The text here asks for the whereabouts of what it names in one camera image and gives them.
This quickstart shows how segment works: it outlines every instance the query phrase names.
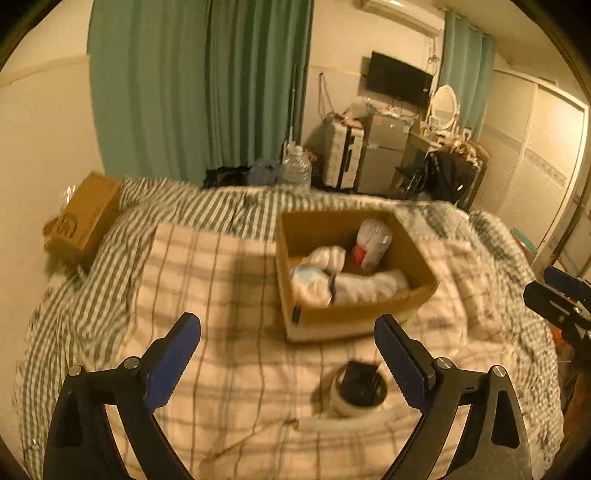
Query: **tape roll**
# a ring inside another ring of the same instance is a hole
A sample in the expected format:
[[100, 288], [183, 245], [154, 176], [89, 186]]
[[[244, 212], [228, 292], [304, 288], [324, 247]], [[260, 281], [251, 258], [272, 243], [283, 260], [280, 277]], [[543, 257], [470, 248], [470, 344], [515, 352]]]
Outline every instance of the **tape roll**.
[[[359, 407], [341, 397], [339, 388], [345, 374], [345, 368], [346, 365], [337, 370], [330, 386], [331, 406], [342, 418], [328, 417], [326, 415], [303, 418], [297, 422], [297, 430], [301, 432], [349, 432], [383, 425], [395, 418], [393, 410], [382, 410], [380, 408], [387, 397], [387, 390], [382, 401], [372, 407]], [[379, 371], [377, 374], [380, 376], [381, 387], [387, 389], [383, 376]]]

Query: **water bottle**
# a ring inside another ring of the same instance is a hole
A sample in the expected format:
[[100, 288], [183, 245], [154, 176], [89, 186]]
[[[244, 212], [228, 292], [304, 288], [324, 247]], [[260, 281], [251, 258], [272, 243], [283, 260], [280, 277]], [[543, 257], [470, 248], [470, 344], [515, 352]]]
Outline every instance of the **water bottle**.
[[281, 162], [281, 182], [309, 189], [311, 181], [312, 163], [304, 155], [304, 149], [300, 145], [289, 145]]
[[252, 187], [272, 187], [277, 183], [281, 164], [275, 160], [260, 159], [248, 172], [248, 184]]

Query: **wardrobe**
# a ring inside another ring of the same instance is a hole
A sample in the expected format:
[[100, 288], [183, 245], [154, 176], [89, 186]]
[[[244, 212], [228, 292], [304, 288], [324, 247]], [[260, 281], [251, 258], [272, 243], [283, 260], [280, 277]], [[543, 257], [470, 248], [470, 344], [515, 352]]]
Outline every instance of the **wardrobe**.
[[588, 113], [548, 82], [495, 70], [479, 138], [491, 159], [473, 208], [518, 228], [537, 247], [537, 260], [549, 258], [561, 220], [574, 210]]

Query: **blue gripper pad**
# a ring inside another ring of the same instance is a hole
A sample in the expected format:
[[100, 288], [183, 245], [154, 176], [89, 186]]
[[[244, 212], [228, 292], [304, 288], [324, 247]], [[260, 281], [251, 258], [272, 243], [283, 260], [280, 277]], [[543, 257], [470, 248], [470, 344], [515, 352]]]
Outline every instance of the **blue gripper pad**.
[[421, 342], [411, 340], [391, 315], [376, 320], [374, 339], [408, 405], [425, 413], [435, 385], [433, 357]]
[[147, 369], [144, 403], [151, 413], [168, 403], [200, 339], [199, 318], [183, 313], [168, 335], [156, 340], [142, 357], [142, 368]]

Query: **screw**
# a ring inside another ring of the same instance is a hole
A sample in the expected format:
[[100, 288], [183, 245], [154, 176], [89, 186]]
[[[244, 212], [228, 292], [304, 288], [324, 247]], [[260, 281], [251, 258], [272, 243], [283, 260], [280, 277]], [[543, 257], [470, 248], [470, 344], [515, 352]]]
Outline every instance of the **screw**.
[[123, 361], [123, 366], [128, 370], [133, 370], [139, 365], [139, 358], [136, 356], [130, 356]]
[[501, 367], [500, 365], [495, 365], [494, 367], [492, 367], [492, 372], [497, 376], [497, 377], [504, 377], [507, 374], [507, 370], [505, 370], [503, 367]]
[[76, 376], [80, 375], [81, 372], [82, 372], [82, 367], [80, 365], [72, 365], [70, 367], [70, 369], [68, 370], [68, 375], [70, 375], [71, 377], [76, 377]]
[[441, 356], [435, 360], [435, 363], [439, 368], [443, 368], [444, 370], [449, 370], [452, 367], [452, 361], [449, 358], [445, 358], [444, 356]]

